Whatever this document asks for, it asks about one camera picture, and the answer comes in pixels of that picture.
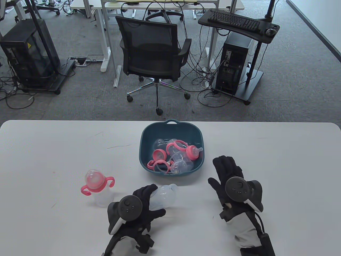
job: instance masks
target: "gray carpet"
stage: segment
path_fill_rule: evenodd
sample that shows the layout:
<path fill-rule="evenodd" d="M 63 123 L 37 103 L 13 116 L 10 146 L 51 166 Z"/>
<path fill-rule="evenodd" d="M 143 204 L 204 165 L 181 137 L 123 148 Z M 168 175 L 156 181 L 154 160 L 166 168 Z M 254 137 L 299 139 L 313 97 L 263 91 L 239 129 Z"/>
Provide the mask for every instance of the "gray carpet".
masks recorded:
<path fill-rule="evenodd" d="M 269 1 L 243 0 L 245 14 L 250 17 L 263 17 Z M 0 23 L 1 33 L 5 34 L 14 26 L 14 11 Z M 40 11 L 46 20 L 60 58 L 101 54 L 97 38 L 98 28 L 80 13 L 66 16 L 63 12 L 56 16 L 49 11 Z M 200 26 L 192 18 L 191 12 L 185 13 L 188 37 L 192 38 L 191 51 L 199 53 Z M 136 18 L 143 16 L 138 11 Z M 184 41 L 183 24 L 177 17 L 171 18 L 178 24 L 179 41 Z M 140 83 L 137 76 L 121 74 L 118 88 L 113 88 L 112 65 L 106 73 L 99 71 L 99 64 L 76 68 L 76 75 L 68 78 L 59 96 L 39 94 L 29 108 L 9 109 L 4 100 L 0 101 L 0 124 L 9 119 L 57 119 L 57 120 L 178 120 L 193 121 L 256 121 L 256 122 L 333 122 L 341 126 L 341 64 L 324 44 L 313 34 L 295 12 L 280 0 L 276 8 L 274 23 L 281 26 L 280 32 L 269 45 L 263 63 L 264 71 L 258 87 L 254 91 L 251 104 L 232 99 L 221 108 L 208 108 L 201 105 L 196 93 L 185 100 L 181 93 L 160 89 L 160 107 L 163 116 L 155 113 L 155 93 L 151 87 L 134 95 L 134 101 L 126 101 L 126 92 Z M 202 45 L 206 42 L 207 28 L 202 29 Z M 111 28 L 115 42 L 114 58 L 122 64 L 122 52 L 118 46 L 120 34 L 117 26 Z M 225 38 L 220 37 L 216 54 Z M 259 66 L 265 45 L 262 47 Z M 183 71 L 190 70 L 185 66 Z M 0 68 L 1 75 L 8 75 L 8 66 Z M 184 79 L 182 86 L 198 90 L 200 85 L 192 86 Z M 219 105 L 228 97 L 201 98 L 206 104 Z M 17 95 L 8 100 L 11 106 L 20 107 L 29 103 L 25 95 Z"/>

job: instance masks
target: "computer tower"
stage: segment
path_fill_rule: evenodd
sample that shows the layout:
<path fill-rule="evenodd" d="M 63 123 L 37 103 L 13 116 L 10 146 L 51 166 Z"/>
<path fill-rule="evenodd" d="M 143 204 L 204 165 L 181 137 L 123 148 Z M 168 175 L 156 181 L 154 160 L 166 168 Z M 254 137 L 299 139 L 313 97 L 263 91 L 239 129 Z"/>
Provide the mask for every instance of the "computer tower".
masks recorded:
<path fill-rule="evenodd" d="M 238 85 L 245 76 L 253 45 L 253 39 L 230 32 L 223 45 L 214 89 L 231 95 L 236 94 Z"/>
<path fill-rule="evenodd" d="M 46 23 L 37 19 L 52 54 L 55 67 L 60 65 Z M 42 88 L 54 74 L 52 63 L 44 48 L 33 20 L 19 21 L 0 41 L 8 61 L 16 72 L 19 82 L 26 88 Z"/>

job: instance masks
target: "hand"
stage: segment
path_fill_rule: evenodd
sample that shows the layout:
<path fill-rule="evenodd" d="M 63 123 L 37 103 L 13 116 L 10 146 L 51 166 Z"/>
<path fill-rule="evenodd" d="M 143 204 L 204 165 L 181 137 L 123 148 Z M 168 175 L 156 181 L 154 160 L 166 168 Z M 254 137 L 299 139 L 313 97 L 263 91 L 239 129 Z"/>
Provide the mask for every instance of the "hand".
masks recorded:
<path fill-rule="evenodd" d="M 221 205 L 226 204 L 231 208 L 234 202 L 225 191 L 225 184 L 227 180 L 231 177 L 241 177 L 244 178 L 243 172 L 239 166 L 236 165 L 234 159 L 231 156 L 220 156 L 213 159 L 213 165 L 216 168 L 218 178 L 220 183 L 214 179 L 209 178 L 208 183 L 216 191 Z"/>
<path fill-rule="evenodd" d="M 150 195 L 157 190 L 157 188 L 157 185 L 151 184 L 134 191 L 133 195 L 137 196 L 142 202 L 141 215 L 136 220 L 123 224 L 118 230 L 118 233 L 122 236 L 129 236 L 135 239 L 138 234 L 141 234 L 145 229 L 147 229 L 148 232 L 150 231 L 150 224 L 154 219 L 166 214 L 165 209 L 157 211 L 149 210 Z"/>

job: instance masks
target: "chrome chair base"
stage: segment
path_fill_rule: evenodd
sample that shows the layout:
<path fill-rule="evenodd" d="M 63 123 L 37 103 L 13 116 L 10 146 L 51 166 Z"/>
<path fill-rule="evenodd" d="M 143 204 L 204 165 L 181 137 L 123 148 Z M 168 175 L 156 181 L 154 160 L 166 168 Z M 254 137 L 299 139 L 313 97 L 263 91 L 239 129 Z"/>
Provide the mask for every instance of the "chrome chair base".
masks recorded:
<path fill-rule="evenodd" d="M 156 79 L 150 78 L 150 77 L 146 77 L 146 78 L 149 79 L 151 82 L 149 82 L 148 84 L 142 85 L 141 87 L 139 87 L 133 91 L 128 92 L 127 93 L 127 101 L 128 102 L 133 101 L 133 97 L 131 96 L 131 94 L 136 93 L 136 92 L 141 91 L 141 90 L 144 90 L 144 89 L 149 88 L 151 86 L 155 86 L 155 89 L 156 89 L 156 113 L 157 113 L 157 115 L 161 116 L 163 114 L 163 111 L 162 111 L 162 109 L 159 108 L 159 86 L 163 86 L 163 87 L 175 90 L 175 91 L 183 92 L 184 97 L 187 100 L 189 100 L 191 97 L 191 95 L 186 90 L 183 90 L 183 89 L 178 88 L 176 86 L 173 86 L 171 84 L 167 84 L 167 83 L 163 82 L 161 79 L 156 80 Z M 143 77 L 141 77 L 141 76 L 138 79 L 141 82 L 143 81 Z"/>

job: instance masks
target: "caster wheel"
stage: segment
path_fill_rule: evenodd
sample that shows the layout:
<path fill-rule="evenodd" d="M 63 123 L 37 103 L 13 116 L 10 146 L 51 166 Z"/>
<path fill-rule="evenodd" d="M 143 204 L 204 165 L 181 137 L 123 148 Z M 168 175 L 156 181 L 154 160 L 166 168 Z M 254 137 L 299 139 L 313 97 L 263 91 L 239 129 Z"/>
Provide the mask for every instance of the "caster wheel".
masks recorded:
<path fill-rule="evenodd" d="M 133 101 L 133 97 L 131 97 L 130 95 L 127 95 L 127 101 L 128 102 L 132 102 Z"/>
<path fill-rule="evenodd" d="M 161 116 L 163 114 L 163 110 L 162 109 L 156 109 L 156 114 L 158 116 Z"/>
<path fill-rule="evenodd" d="M 184 96 L 186 100 L 189 100 L 191 98 L 191 95 L 189 93 L 185 93 Z"/>

